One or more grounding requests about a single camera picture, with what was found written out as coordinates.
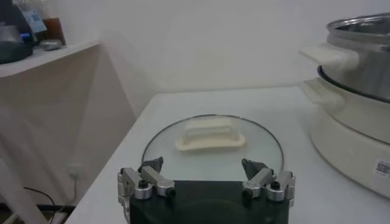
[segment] glass lid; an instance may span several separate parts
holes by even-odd
[[[163,157],[170,180],[244,181],[243,158],[283,169],[283,150],[265,127],[245,118],[207,114],[178,121],[157,133],[143,161]]]

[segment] wall socket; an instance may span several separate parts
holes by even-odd
[[[78,180],[82,176],[82,164],[81,163],[68,163],[66,171],[70,178]]]

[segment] white table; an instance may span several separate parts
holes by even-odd
[[[199,114],[242,116],[276,135],[285,169],[297,178],[290,223],[390,223],[390,200],[348,180],[312,146],[308,126],[315,110],[297,87],[156,95],[66,223],[126,223],[117,197],[118,170],[137,168],[146,144],[161,129]]]

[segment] screw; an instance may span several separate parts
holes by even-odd
[[[147,188],[147,185],[148,185],[148,183],[147,183],[146,180],[140,180],[140,181],[138,182],[138,188],[140,188],[140,189],[145,189],[145,188]]]
[[[274,181],[271,183],[272,190],[280,190],[280,183],[278,181]]]

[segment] white shelf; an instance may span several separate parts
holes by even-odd
[[[83,43],[66,46],[56,51],[34,50],[34,54],[24,60],[0,65],[0,78],[15,75],[20,72],[44,65],[71,54],[83,51],[99,44],[99,40],[91,40]]]

